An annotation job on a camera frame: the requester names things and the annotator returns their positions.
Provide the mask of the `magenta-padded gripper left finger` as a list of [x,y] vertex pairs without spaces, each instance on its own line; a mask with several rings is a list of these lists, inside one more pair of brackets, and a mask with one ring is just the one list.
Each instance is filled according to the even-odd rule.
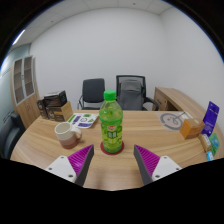
[[78,186],[83,186],[93,156],[94,145],[89,145],[68,157],[59,156],[46,168],[46,171]]

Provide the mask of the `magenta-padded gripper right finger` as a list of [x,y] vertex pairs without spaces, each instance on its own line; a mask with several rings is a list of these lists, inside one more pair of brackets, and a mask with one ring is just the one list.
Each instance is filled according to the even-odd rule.
[[169,156],[158,156],[138,145],[134,146],[134,156],[144,185],[181,170]]

